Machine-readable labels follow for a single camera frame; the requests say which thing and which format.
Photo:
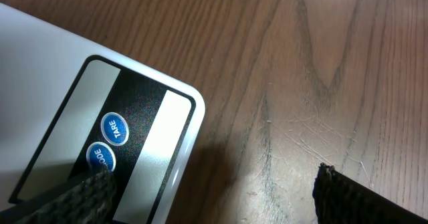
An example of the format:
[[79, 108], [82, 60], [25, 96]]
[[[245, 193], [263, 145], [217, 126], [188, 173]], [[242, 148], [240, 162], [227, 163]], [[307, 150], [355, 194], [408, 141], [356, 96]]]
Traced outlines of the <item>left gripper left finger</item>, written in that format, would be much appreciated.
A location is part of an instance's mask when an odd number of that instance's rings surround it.
[[2, 223], [111, 223], [117, 187], [107, 168], [78, 174], [1, 212]]

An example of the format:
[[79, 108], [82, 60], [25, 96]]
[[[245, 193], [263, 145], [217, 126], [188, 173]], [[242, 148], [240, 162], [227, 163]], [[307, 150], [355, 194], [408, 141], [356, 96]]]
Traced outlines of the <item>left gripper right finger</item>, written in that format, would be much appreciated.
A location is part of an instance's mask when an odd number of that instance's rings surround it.
[[319, 224], [427, 224], [324, 163], [318, 167], [312, 196]]

